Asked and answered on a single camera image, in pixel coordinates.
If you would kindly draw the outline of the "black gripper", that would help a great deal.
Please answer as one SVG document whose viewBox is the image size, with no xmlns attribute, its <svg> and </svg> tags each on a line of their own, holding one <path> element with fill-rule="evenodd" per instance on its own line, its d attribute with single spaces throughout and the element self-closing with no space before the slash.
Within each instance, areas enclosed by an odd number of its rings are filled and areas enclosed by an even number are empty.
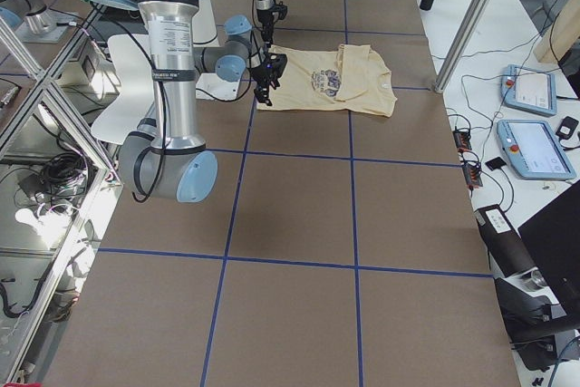
<svg viewBox="0 0 580 387">
<path fill-rule="evenodd" d="M 262 41 L 266 47 L 271 47 L 275 22 L 285 19 L 288 11 L 287 5 L 276 0 L 254 0 L 254 6 L 260 24 Z"/>
<path fill-rule="evenodd" d="M 270 99 L 270 89 L 280 86 L 279 79 L 282 77 L 287 65 L 287 56 L 283 53 L 266 53 L 265 59 L 251 69 L 251 77 L 257 82 L 254 89 L 254 97 L 258 103 L 270 107 L 273 105 Z"/>
</svg>

